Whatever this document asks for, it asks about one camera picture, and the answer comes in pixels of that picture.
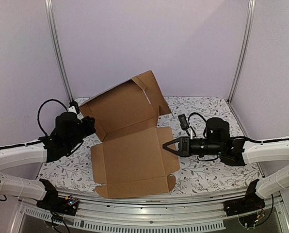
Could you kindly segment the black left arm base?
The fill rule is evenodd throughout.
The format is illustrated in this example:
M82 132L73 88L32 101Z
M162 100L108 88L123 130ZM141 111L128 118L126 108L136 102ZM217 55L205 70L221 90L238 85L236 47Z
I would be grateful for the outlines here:
M62 198L58 196L56 188L48 180L39 179L39 181L44 185L46 194L42 200L37 201L36 206L38 208L69 216L76 215L79 203L75 208L71 206L63 206L64 197Z

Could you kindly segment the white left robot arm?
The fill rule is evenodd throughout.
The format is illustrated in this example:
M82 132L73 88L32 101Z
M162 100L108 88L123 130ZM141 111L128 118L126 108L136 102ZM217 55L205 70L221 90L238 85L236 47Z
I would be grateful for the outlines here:
M34 180L27 172L17 168L51 163L68 157L96 132L95 119L79 118L76 113L64 112L56 117L51 134L36 140L0 147L0 196L15 196L42 201L50 210L61 207L56 188L45 179Z

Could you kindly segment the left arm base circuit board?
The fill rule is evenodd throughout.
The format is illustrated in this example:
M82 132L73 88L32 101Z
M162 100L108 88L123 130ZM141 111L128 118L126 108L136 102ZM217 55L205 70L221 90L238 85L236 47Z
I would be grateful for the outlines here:
M73 197L72 195L69 195L67 197L64 197L64 204L63 206L71 206L75 208L75 206L79 203L79 199L76 197Z

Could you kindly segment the brown cardboard box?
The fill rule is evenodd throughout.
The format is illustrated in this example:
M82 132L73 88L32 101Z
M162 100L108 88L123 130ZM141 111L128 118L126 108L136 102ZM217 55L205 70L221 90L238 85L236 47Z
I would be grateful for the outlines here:
M158 119L171 110L152 71L87 100L83 116L95 119L100 143L91 147L96 192L107 199L137 198L170 192L178 157L163 149L173 139Z

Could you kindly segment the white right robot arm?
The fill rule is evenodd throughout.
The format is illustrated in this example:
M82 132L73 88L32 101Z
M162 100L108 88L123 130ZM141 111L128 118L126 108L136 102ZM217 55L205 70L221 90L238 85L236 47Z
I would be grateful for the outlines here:
M205 138L190 135L163 144L163 149L179 157L193 155L218 156L228 166L245 166L258 162L289 161L289 136L254 140L244 136L231 137L229 123L218 117L206 120ZM258 178L247 187L240 208L250 212L271 194L289 187L289 165L274 174Z

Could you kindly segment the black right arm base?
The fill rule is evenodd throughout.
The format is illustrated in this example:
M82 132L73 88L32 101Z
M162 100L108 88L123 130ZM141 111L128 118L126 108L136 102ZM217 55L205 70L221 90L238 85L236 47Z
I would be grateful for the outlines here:
M247 187L243 198L228 200L223 203L224 211L227 216L235 216L251 211L263 211L265 207L264 199L256 194L256 186L259 179L252 181ZM260 214L254 213L252 216L240 217L239 222L243 227L251 228L258 224Z

